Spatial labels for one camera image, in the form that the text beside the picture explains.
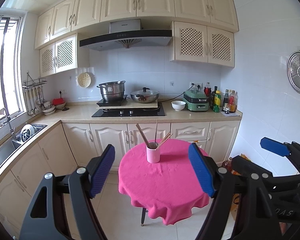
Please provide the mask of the person's right hand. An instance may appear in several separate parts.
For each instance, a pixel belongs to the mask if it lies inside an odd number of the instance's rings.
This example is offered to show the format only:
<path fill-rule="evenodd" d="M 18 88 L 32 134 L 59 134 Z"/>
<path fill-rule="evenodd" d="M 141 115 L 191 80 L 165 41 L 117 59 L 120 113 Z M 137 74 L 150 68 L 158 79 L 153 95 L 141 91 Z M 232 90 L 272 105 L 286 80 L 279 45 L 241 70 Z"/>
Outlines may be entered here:
<path fill-rule="evenodd" d="M 281 230 L 281 235 L 284 235 L 289 228 L 289 224 L 284 222 L 279 222 L 279 226 Z"/>

